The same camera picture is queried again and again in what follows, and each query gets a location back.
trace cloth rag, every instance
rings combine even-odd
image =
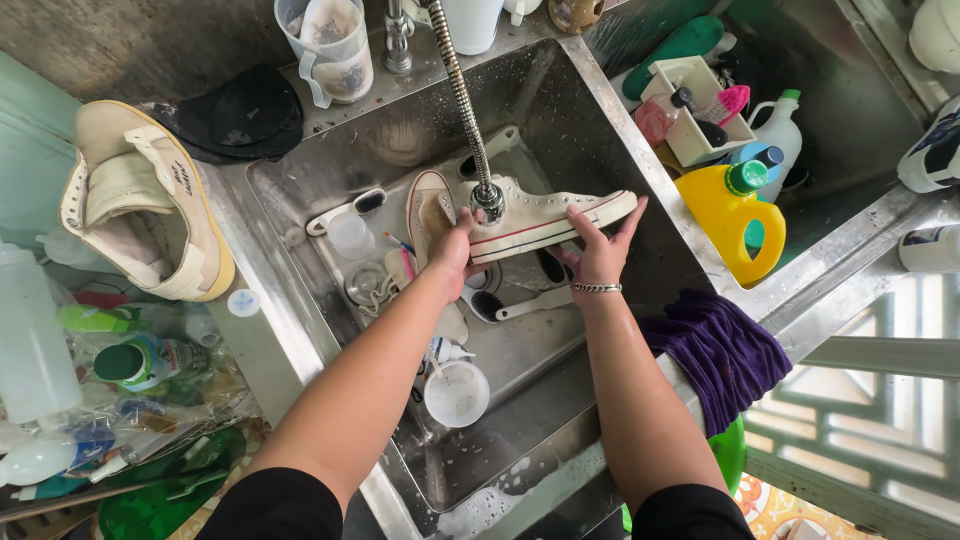
[[[684,370],[700,396],[707,437],[727,430],[793,369],[774,336],[722,296],[682,289],[663,311],[666,319],[643,319],[640,330],[651,349]]]

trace hand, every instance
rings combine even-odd
[[[620,283],[620,273],[627,262],[630,241],[634,237],[636,224],[647,208],[647,197],[636,200],[636,209],[623,220],[620,231],[612,237],[607,236],[593,225],[593,222],[574,205],[566,207],[566,219],[584,240],[584,254],[575,253],[560,246],[550,246],[547,251],[563,264],[573,269],[575,280],[580,283],[606,285]],[[582,297],[580,291],[573,291],[573,299]]]
[[[435,246],[431,246],[430,260],[423,270],[423,274],[433,276],[433,279],[438,281],[448,304],[460,298],[466,278],[490,268],[489,264],[468,265],[470,259],[468,236],[474,225],[476,223],[470,215],[470,210],[461,208],[457,226],[444,234]]]

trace shoe tongue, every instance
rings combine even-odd
[[[110,158],[90,175],[85,224],[95,227],[132,211],[173,213],[170,195],[156,179],[154,165],[139,153]]]

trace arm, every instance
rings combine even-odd
[[[619,283],[646,198],[620,232],[607,239],[575,207],[567,219],[586,242],[581,258],[552,253],[574,269],[576,281]],[[587,324],[587,346],[607,465],[631,514],[666,487],[695,483],[726,492],[707,440],[647,347],[623,295],[574,291]]]
[[[461,209],[426,268],[306,387],[247,475],[299,469],[323,482],[346,512],[400,420],[441,310],[459,298],[465,277],[483,269],[465,270],[472,226]]]

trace yellow detergent bottle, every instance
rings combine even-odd
[[[786,222],[780,209],[756,199],[755,191],[766,183],[767,167],[757,160],[704,167],[675,182],[693,216],[741,285],[756,282],[773,270],[786,241]],[[760,252],[751,259],[743,234],[753,220],[763,224],[764,239]]]

